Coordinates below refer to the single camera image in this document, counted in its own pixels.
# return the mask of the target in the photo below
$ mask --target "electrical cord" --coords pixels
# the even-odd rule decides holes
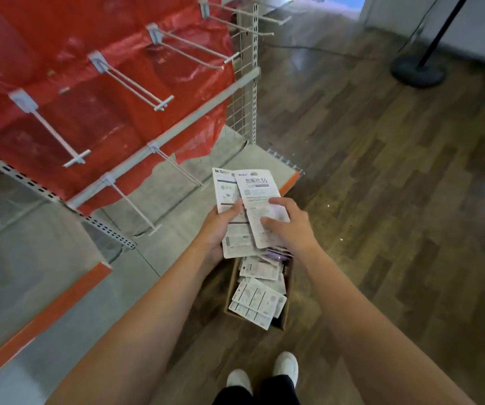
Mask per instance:
[[[406,42],[404,42],[404,45],[402,45],[400,47],[400,49],[398,50],[398,52],[402,51],[404,48],[406,48],[406,45],[408,45],[408,43],[411,41],[411,39],[413,38],[413,36],[415,35],[415,33],[417,33],[417,30],[419,29],[419,27],[422,25],[422,23],[425,21],[425,18],[426,16],[428,15],[428,13],[434,8],[434,6],[436,5],[438,0],[434,0],[434,2],[432,3],[432,5],[430,6],[430,8],[426,11],[426,13],[422,16],[422,19],[421,21],[419,22],[418,26],[413,30],[413,32],[411,33],[411,35],[409,36],[409,38],[406,40]]]
[[[352,59],[360,59],[360,60],[366,60],[366,61],[377,61],[381,60],[381,57],[361,57],[360,55],[353,55],[353,54],[347,54],[343,52],[337,52],[337,51],[332,51],[328,49],[323,49],[323,48],[318,48],[318,47],[307,47],[303,45],[274,45],[274,44],[269,44],[266,41],[261,41],[262,44],[265,44],[268,47],[271,48],[284,48],[288,50],[309,50],[309,51],[317,51],[317,52],[323,52],[325,54],[330,54],[330,55],[337,55],[339,57],[346,57],[346,58],[352,58]]]

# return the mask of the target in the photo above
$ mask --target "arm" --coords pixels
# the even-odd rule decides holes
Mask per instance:
[[[441,369],[377,310],[314,238],[308,215],[292,199],[291,222],[263,217],[306,267],[324,317],[364,402],[369,404],[473,404]]]
[[[205,276],[222,258],[227,223],[239,200],[216,207],[192,244],[60,383],[46,404],[148,403]]]

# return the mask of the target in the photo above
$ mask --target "person's right hand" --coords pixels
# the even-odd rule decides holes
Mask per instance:
[[[312,226],[310,226],[308,213],[300,210],[293,199],[289,197],[272,197],[269,199],[269,203],[284,206],[289,214],[290,222],[281,222],[270,217],[262,217],[261,224],[266,229],[278,234],[284,241],[287,249],[295,257],[302,258],[305,252],[312,252],[315,247],[319,248]]]

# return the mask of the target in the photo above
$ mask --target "pant leg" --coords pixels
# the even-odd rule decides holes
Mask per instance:
[[[252,394],[239,386],[226,387],[218,393],[212,405],[255,405]]]
[[[293,381],[287,375],[276,375],[263,381],[259,398],[263,404],[300,405]]]

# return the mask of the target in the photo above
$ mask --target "white shoe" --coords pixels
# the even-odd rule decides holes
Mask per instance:
[[[297,385],[299,379],[299,364],[297,358],[292,353],[284,351],[274,362],[273,376],[287,375],[293,381],[293,386]]]
[[[251,395],[254,395],[252,392],[252,383],[250,382],[250,378],[248,378],[248,374],[244,372],[242,369],[234,369],[228,376],[227,376],[227,384],[226,387],[242,387],[245,388]]]

